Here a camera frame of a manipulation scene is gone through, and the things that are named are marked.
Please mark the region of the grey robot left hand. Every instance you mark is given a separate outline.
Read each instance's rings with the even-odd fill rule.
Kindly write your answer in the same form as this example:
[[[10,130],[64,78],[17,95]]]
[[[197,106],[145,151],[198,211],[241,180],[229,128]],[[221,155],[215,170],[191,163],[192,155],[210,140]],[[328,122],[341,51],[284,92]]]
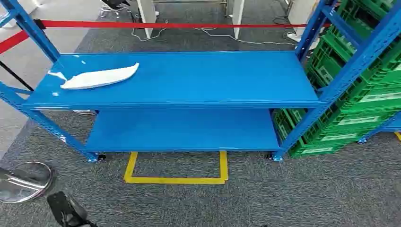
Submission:
[[[47,203],[61,227],[97,227],[88,220],[87,211],[63,191],[47,196]]]

